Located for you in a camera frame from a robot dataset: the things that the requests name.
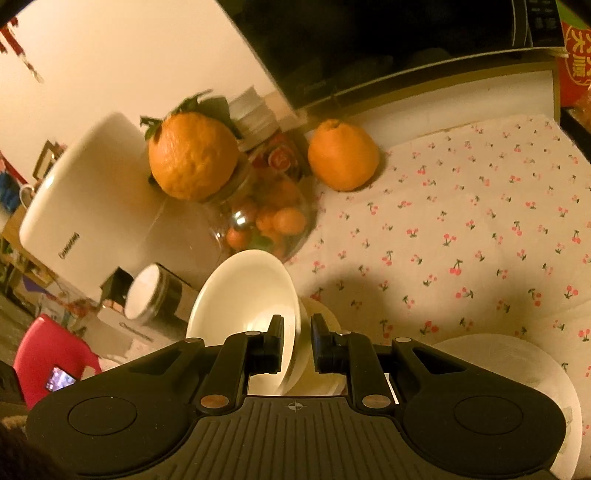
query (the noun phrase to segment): white wall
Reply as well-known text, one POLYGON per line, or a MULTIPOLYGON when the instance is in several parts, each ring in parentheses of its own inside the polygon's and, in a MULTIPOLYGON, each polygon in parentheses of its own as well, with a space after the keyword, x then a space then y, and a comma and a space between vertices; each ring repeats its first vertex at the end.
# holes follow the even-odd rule
POLYGON ((134 123, 213 88, 274 88, 215 0, 35 0, 17 40, 44 78, 0 56, 0 151, 28 180, 46 140, 72 143, 110 111, 134 123))

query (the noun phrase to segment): glass jar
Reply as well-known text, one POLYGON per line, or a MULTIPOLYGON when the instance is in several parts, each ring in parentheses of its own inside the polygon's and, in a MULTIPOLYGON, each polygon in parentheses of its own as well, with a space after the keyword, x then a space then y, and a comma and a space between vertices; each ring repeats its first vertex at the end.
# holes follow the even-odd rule
POLYGON ((255 168, 245 155, 206 204, 216 236, 233 254, 255 248, 285 261, 313 227, 313 209, 298 185, 271 167, 255 168))

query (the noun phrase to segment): red chair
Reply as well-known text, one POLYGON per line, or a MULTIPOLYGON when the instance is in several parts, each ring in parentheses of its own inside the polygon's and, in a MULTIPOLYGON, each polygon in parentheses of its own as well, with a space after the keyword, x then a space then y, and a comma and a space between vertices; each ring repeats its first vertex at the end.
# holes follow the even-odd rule
POLYGON ((45 314, 31 324, 14 359, 14 369, 29 409, 50 393, 47 383, 54 367, 80 380, 87 366, 97 374, 101 372, 99 357, 86 342, 45 314))

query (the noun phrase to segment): stack of plates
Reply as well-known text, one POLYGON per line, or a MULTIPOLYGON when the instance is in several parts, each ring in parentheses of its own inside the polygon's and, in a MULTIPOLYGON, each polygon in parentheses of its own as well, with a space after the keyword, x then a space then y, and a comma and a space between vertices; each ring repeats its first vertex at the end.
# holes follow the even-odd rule
POLYGON ((554 400, 564 414, 567 429, 566 438, 550 472, 558 480, 572 479, 583 438, 581 405, 569 376, 556 360, 533 343, 493 333, 451 338, 433 346, 535 388, 554 400))
POLYGON ((230 257, 209 277, 193 306, 187 337, 202 338, 206 346, 221 345, 234 333, 266 332, 273 315, 279 314, 284 319, 281 371, 254 375, 248 393, 332 395, 342 391, 346 380, 342 375, 314 371, 310 314, 318 312, 331 329, 339 329, 321 304, 298 298, 279 260, 263 251, 247 250, 230 257))

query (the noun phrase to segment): white mug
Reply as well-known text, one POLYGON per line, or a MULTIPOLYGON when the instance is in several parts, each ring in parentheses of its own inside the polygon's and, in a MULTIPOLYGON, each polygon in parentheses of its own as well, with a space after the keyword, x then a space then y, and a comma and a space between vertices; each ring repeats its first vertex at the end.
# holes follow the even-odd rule
POLYGON ((29 208, 34 196, 35 187, 33 185, 30 185, 29 183, 21 185, 21 188, 18 191, 18 197, 21 200, 22 206, 25 207, 25 210, 29 208))

